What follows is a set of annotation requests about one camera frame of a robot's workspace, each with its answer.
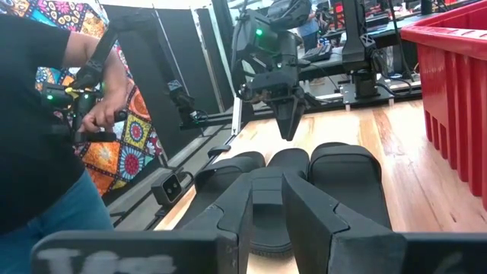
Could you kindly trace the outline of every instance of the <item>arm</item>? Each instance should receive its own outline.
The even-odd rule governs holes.
[[[80,67],[89,60],[98,44],[96,38],[26,18],[13,17],[12,24],[18,30],[18,39],[25,43],[26,55],[34,67]],[[107,58],[104,71],[105,97],[84,117],[80,130],[96,132],[98,126],[110,130],[115,111],[126,104],[128,79],[114,51]]]
[[[81,33],[71,33],[66,47],[62,66],[81,67],[93,55],[99,40]],[[114,113],[125,106],[128,78],[118,54],[112,50],[103,68],[105,83],[104,98],[87,114],[81,130],[96,132],[95,126],[110,128],[114,124]]]

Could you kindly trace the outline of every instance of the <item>wooden table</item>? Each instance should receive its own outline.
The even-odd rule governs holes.
[[[426,138],[422,101],[364,110],[304,116],[294,140],[279,135],[275,120],[249,123],[218,160],[253,149],[266,161],[284,148],[309,154],[324,142],[366,147],[382,166],[382,184],[394,231],[487,232],[480,198],[458,179]],[[191,189],[155,230],[172,229],[193,199]],[[298,273],[294,258],[270,260],[250,255],[247,273]]]

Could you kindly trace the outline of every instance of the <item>red plastic bin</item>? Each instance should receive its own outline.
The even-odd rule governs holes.
[[[430,142],[487,209],[487,1],[401,30],[415,42]]]

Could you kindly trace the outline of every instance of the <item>wire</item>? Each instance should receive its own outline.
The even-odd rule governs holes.
[[[387,77],[386,75],[382,75],[385,79],[389,79],[391,81],[401,81],[402,83],[405,83],[409,86],[409,91],[407,94],[411,94],[412,93],[412,85],[411,83],[409,83],[407,80],[404,80],[404,79],[401,79],[401,78],[391,78],[391,77]]]
[[[400,78],[391,78],[389,76],[387,76],[387,72],[384,71],[384,68],[387,67],[387,64],[386,64],[386,61],[384,60],[384,58],[382,57],[383,55],[381,54],[382,52],[380,50],[375,50],[371,57],[372,57],[372,62],[371,62],[371,66],[372,66],[372,70],[375,71],[375,72],[378,72],[382,75],[382,77],[384,77],[385,79],[389,79],[391,81],[401,81],[403,83],[406,83],[408,86],[409,86],[409,91],[408,91],[408,94],[411,94],[412,93],[412,85],[404,80],[404,79],[400,79]]]
[[[394,93],[394,91],[392,91],[389,87],[387,87],[386,84],[382,84],[382,83],[375,83],[376,86],[378,87],[381,87],[383,89],[385,89],[387,92],[389,92],[389,94],[391,94],[392,96],[396,96],[396,94]]]
[[[404,56],[403,42],[401,40],[401,36],[399,35],[399,29],[397,28],[397,20],[396,20],[396,15],[394,14],[393,1],[388,0],[388,2],[389,2],[390,12],[393,16],[394,31],[396,32],[396,38],[397,38],[397,41],[399,42],[399,50],[401,51],[401,59],[403,60],[403,67],[406,70],[408,77],[411,78],[411,81],[414,81],[414,79],[412,78],[411,71],[409,70],[409,66],[408,66],[408,63],[406,61],[406,57]]]
[[[189,176],[189,184],[188,184],[188,186],[192,186],[191,182],[193,182],[195,180],[195,176],[191,172],[184,171],[184,170],[181,171],[180,174]]]
[[[317,65],[313,65],[313,64],[309,64],[310,66],[313,66],[315,68],[319,68],[321,69],[321,71],[328,77],[328,79],[332,82],[332,84],[335,86],[335,89],[337,91],[339,91],[340,89],[338,88],[338,86],[335,84],[335,82],[332,80],[332,78],[328,75],[328,73],[326,73],[326,70],[324,70],[323,68],[317,66]]]
[[[198,117],[198,118],[193,118],[195,123],[204,123],[208,121],[208,113],[206,113],[206,111],[204,110],[195,110],[195,111],[197,113],[196,117]]]
[[[444,0],[438,0],[440,4],[443,4],[443,7],[446,11],[450,11],[450,8],[447,6],[447,4],[444,2]]]

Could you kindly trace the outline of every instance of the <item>colorful patterned fabric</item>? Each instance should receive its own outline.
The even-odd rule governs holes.
[[[60,2],[47,0],[0,0],[0,13],[15,14],[55,27],[101,37],[107,27],[107,14],[97,0]],[[130,77],[118,43],[114,46]],[[36,88],[44,82],[67,85],[73,81],[78,68],[39,68]],[[117,123],[114,132],[117,141],[111,143],[86,143],[76,148],[83,159],[100,195],[124,187],[154,157],[164,155],[151,124],[140,90],[130,81],[127,99],[129,118]]]

